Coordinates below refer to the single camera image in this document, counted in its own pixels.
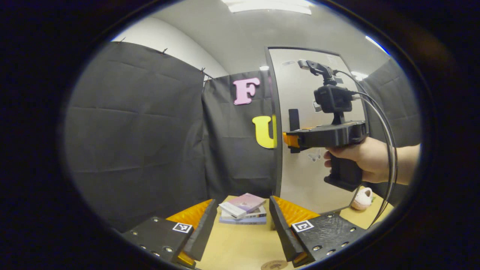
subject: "black curtain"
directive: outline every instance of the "black curtain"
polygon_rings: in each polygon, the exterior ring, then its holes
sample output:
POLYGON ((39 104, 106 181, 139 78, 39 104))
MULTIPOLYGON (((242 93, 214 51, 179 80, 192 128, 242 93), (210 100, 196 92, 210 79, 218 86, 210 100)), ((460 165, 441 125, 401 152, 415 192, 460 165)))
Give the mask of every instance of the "black curtain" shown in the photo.
MULTIPOLYGON (((393 59, 390 59, 361 83, 368 94, 384 110, 392 127, 396 146, 405 147, 419 144, 422 131, 418 99, 401 67, 393 59)), ((370 125, 370 137, 386 142, 380 119, 369 106, 367 106, 367 117, 370 125)), ((387 190, 387 183, 366 183, 366 186, 380 196, 384 196, 387 190)), ((395 185, 389 203, 393 206, 398 205, 407 189, 406 185, 395 185)))
POLYGON ((66 110, 67 165, 87 203, 117 230, 208 199, 203 78, 154 49, 110 42, 78 80, 66 110))
MULTIPOLYGON (((268 72, 247 72, 209 80, 202 94, 204 153, 208 194, 222 201, 227 195, 246 192, 269 197, 274 190, 273 149, 260 146, 255 137, 256 116, 272 116, 268 72), (258 78, 250 104, 235 105, 236 80, 258 78)), ((269 123, 273 138, 272 121, 269 123)))

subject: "stack of books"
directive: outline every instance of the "stack of books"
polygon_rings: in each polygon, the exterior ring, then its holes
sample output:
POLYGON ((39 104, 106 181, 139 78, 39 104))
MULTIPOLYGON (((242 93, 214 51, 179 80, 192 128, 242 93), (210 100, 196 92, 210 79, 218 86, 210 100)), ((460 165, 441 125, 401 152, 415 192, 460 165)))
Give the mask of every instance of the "stack of books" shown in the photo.
POLYGON ((267 224, 267 213, 263 204, 264 198, 245 193, 242 196, 219 204, 221 209, 220 223, 227 224, 267 224))

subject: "wooden table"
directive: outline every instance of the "wooden table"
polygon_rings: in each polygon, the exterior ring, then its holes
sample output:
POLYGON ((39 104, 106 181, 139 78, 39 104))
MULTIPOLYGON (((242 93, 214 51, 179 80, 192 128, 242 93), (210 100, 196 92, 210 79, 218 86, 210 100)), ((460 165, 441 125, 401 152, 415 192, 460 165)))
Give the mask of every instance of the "wooden table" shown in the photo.
MULTIPOLYGON (((358 211, 344 209, 340 216, 351 223, 367 229, 376 216, 382 203, 382 198, 376 194, 372 205, 366 210, 358 211)), ((276 231, 271 230, 272 217, 269 211, 269 201, 265 203, 267 211, 266 225, 235 225, 219 223, 220 209, 210 233, 202 261, 197 262, 201 270, 260 270, 261 266, 272 260, 285 260, 282 244, 276 231)), ((377 222, 383 220, 393 207, 388 204, 377 222)), ((294 269, 291 262, 283 268, 294 269)))

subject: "white wall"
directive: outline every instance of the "white wall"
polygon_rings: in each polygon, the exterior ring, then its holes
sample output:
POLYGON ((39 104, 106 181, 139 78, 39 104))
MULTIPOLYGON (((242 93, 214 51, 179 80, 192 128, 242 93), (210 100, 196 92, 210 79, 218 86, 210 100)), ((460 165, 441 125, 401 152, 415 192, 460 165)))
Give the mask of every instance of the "white wall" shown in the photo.
POLYGON ((200 45, 177 28, 156 18, 147 17, 120 33, 112 41, 130 42, 176 57, 217 78, 228 75, 227 71, 200 45))

